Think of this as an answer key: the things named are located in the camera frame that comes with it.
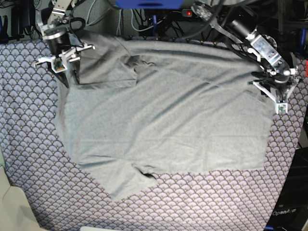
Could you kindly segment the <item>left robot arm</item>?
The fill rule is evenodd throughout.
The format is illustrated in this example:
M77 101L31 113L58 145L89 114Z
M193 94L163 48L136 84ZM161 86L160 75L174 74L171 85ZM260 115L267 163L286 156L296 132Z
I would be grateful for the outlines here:
M278 50L271 36L262 35L252 12L239 4L211 6L197 0L191 7L197 17L227 38L227 47L239 57L257 64L260 72L252 72L250 84L274 102L277 114L289 111L291 94L299 83L298 64L292 52Z

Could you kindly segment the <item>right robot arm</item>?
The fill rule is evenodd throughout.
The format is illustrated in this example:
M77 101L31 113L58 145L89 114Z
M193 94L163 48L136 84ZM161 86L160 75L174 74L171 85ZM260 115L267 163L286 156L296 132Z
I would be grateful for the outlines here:
M42 39L48 44L50 55L39 57L34 66L47 64L48 70L66 88L67 75L79 78L81 53L95 50L95 46L81 41L77 32L84 29L86 21L73 16L80 0L51 0L48 8L37 14Z

